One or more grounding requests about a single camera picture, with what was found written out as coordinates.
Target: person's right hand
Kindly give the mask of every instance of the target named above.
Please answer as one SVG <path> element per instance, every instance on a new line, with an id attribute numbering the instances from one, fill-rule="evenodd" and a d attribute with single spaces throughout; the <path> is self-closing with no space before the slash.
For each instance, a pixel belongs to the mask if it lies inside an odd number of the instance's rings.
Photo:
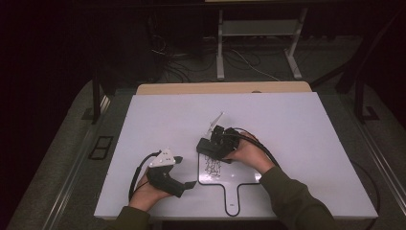
<path id="1" fill-rule="evenodd" d="M 255 140 L 255 137 L 246 132 L 241 132 L 240 134 Z M 265 152 L 244 139 L 239 139 L 238 148 L 230 152 L 224 159 L 240 161 L 261 174 L 275 167 L 275 164 L 268 158 Z"/>

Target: forearm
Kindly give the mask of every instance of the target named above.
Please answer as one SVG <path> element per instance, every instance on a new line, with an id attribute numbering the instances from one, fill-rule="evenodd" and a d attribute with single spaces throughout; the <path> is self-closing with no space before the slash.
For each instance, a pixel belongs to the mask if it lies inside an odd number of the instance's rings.
<path id="1" fill-rule="evenodd" d="M 266 172 L 260 183 L 271 197 L 273 211 L 289 229 L 337 229 L 328 208 L 280 168 Z"/>
<path id="2" fill-rule="evenodd" d="M 119 216 L 105 230 L 147 230 L 149 213 L 125 206 Z"/>

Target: person's left hand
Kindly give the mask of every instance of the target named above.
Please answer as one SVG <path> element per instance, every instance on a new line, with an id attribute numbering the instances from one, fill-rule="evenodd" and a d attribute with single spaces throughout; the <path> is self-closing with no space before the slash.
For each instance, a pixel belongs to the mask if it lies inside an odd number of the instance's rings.
<path id="1" fill-rule="evenodd" d="M 147 212 L 159 200 L 171 196 L 167 192 L 156 189 L 149 184 L 147 179 L 147 171 L 144 172 L 143 177 L 137 184 L 136 192 L 129 201 L 128 206 Z"/>

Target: white table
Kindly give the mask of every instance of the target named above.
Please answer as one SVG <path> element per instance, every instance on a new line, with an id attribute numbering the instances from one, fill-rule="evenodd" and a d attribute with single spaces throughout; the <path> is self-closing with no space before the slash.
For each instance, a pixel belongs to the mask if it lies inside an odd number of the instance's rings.
<path id="1" fill-rule="evenodd" d="M 241 93 L 259 90 L 297 93 Z M 166 89 L 166 95 L 134 96 L 106 176 L 95 216 L 114 219 L 127 205 L 135 169 L 148 154 L 169 147 L 184 160 L 171 171 L 180 182 L 197 180 L 195 147 L 220 111 L 223 127 L 243 127 L 268 147 L 283 170 L 306 184 L 335 218 L 365 219 L 377 214 L 357 177 L 316 93 L 304 82 L 202 83 L 141 86 L 138 93 Z M 209 94 L 176 94 L 199 92 Z M 226 92 L 214 94 L 213 91 Z M 274 219 L 260 185 L 238 188 L 240 212 L 225 212 L 221 186 L 196 184 L 181 198 L 160 201 L 152 219 Z"/>

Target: dark green sleeve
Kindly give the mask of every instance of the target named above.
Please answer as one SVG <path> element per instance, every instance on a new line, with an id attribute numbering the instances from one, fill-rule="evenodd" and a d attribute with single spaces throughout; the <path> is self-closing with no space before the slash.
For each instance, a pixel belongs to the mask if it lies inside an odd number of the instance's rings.
<path id="1" fill-rule="evenodd" d="M 119 216 L 105 230 L 147 230 L 149 214 L 125 206 Z"/>
<path id="2" fill-rule="evenodd" d="M 326 205 L 279 167 L 266 172 L 259 182 L 271 198 L 273 211 L 289 229 L 338 229 Z"/>

